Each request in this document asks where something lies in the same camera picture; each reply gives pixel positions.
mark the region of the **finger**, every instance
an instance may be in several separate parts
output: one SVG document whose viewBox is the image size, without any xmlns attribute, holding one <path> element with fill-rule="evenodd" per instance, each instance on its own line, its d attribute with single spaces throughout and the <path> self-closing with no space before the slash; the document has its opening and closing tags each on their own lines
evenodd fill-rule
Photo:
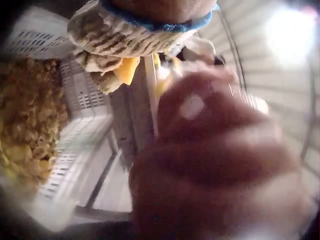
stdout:
<svg viewBox="0 0 320 240">
<path fill-rule="evenodd" d="M 300 167 L 283 145 L 280 129 L 269 122 L 203 141 L 159 144 L 140 159 L 145 160 L 138 158 L 138 167 L 154 164 L 179 178 L 211 187 L 247 187 Z"/>
<path fill-rule="evenodd" d="M 215 71 L 190 74 L 160 99 L 160 138 L 200 139 L 267 118 L 257 111 L 256 98 L 225 84 L 228 72 Z"/>
</svg>

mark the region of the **yellow object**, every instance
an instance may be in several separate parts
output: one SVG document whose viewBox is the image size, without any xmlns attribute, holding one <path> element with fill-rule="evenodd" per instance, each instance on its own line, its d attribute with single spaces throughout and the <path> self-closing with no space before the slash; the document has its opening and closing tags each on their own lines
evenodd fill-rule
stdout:
<svg viewBox="0 0 320 240">
<path fill-rule="evenodd" d="M 154 63 L 156 68 L 160 68 L 161 67 L 161 61 L 160 61 L 159 54 L 157 54 L 157 53 L 153 54 L 153 63 Z"/>
<path fill-rule="evenodd" d="M 168 90 L 170 84 L 171 80 L 168 78 L 166 80 L 159 81 L 156 85 L 156 97 L 160 98 L 161 95 Z"/>
<path fill-rule="evenodd" d="M 16 179 L 17 175 L 15 173 L 13 173 L 10 169 L 8 168 L 4 168 L 4 173 L 6 174 L 6 176 L 10 179 Z"/>
<path fill-rule="evenodd" d="M 114 69 L 113 73 L 119 81 L 130 85 L 139 62 L 140 57 L 123 58 L 120 67 Z"/>
<path fill-rule="evenodd" d="M 172 64 L 177 70 L 180 70 L 181 60 L 179 58 L 177 58 L 177 57 L 172 58 Z"/>
</svg>

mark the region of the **fabric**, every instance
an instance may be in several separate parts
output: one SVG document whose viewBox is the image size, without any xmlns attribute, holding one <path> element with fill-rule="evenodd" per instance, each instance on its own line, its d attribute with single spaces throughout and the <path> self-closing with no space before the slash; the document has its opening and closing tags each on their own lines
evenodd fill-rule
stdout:
<svg viewBox="0 0 320 240">
<path fill-rule="evenodd" d="M 130 58 L 167 52 L 181 42 L 187 30 L 202 27 L 212 15 L 209 13 L 198 23 L 160 28 L 135 20 L 107 3 L 88 2 L 68 24 L 71 41 L 91 54 Z"/>
<path fill-rule="evenodd" d="M 73 54 L 76 56 L 76 61 L 86 72 L 99 72 L 101 76 L 106 72 L 117 69 L 122 63 L 122 58 L 99 56 L 91 54 L 81 48 L 76 49 Z"/>
</svg>

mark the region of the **yellow cheese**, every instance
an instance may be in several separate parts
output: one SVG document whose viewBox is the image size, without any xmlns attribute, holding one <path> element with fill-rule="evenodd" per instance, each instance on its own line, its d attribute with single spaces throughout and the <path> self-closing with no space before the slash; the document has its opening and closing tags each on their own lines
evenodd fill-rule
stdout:
<svg viewBox="0 0 320 240">
<path fill-rule="evenodd" d="M 181 60 L 179 58 L 176 58 L 176 57 L 172 58 L 172 64 L 177 70 L 180 70 Z"/>
<path fill-rule="evenodd" d="M 161 61 L 160 61 L 159 54 L 157 54 L 157 53 L 153 54 L 153 63 L 155 65 L 155 68 L 161 67 Z"/>
<path fill-rule="evenodd" d="M 140 57 L 123 58 L 121 65 L 113 73 L 120 82 L 130 85 L 139 62 Z"/>
</svg>

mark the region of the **white plastic crate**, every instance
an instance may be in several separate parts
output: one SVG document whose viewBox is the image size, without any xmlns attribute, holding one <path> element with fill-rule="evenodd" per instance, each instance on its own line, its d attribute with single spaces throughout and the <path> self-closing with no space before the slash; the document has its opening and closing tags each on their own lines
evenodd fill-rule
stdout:
<svg viewBox="0 0 320 240">
<path fill-rule="evenodd" d="M 70 122 L 61 132 L 59 156 L 47 184 L 32 202 L 22 202 L 35 220 L 53 231 L 67 226 L 76 204 L 85 204 L 89 197 L 80 199 L 81 192 L 93 190 L 112 155 L 112 143 L 106 138 L 113 120 L 109 98 L 70 55 L 73 46 L 67 24 L 61 16 L 32 7 L 15 24 L 2 50 L 2 55 L 10 57 L 62 59 Z"/>
</svg>

